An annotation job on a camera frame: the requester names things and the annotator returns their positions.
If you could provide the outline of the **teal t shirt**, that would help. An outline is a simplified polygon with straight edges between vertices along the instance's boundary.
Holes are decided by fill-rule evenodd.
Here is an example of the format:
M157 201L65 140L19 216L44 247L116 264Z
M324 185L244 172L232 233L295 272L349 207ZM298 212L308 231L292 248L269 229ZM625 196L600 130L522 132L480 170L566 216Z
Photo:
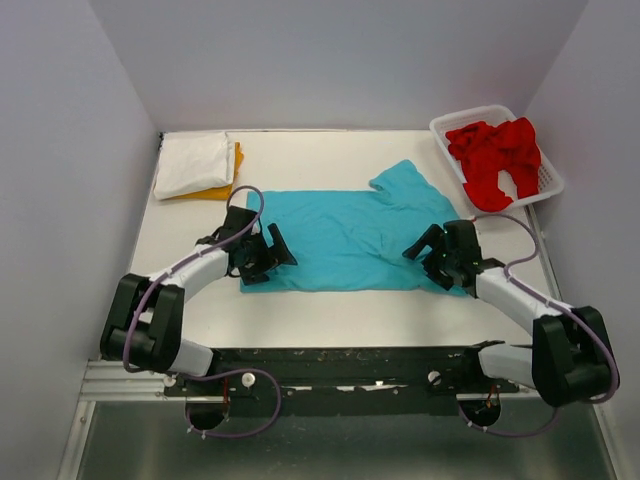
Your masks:
M297 263L276 268L265 283L242 284L244 294L441 290L403 253L429 226L458 214L409 160L371 179L366 190L250 193L246 205L278 226Z

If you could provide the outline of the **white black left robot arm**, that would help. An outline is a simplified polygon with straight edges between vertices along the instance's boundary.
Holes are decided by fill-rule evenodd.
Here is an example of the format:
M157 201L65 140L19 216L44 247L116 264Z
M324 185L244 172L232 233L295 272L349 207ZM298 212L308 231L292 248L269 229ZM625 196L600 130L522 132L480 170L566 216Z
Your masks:
M258 212L231 206L222 226L199 239L186 257L154 274L129 273L119 280L100 353L130 370L185 375L197 393L212 394L222 372L212 364L211 348L183 337L187 301L233 273L252 286L269 281L275 268L296 264L276 224L263 230Z

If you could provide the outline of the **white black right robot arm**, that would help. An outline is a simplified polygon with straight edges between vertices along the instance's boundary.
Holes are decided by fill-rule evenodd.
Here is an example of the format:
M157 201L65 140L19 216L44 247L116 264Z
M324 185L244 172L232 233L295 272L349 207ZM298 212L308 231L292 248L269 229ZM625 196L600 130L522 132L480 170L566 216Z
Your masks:
M467 389L510 380L536 390L552 407L603 403L616 393L620 375L601 313L550 298L519 280L510 264L484 256L474 221L433 224L403 255L419 259L436 285L457 287L498 309L531 338L528 346L474 346L473 359L459 370Z

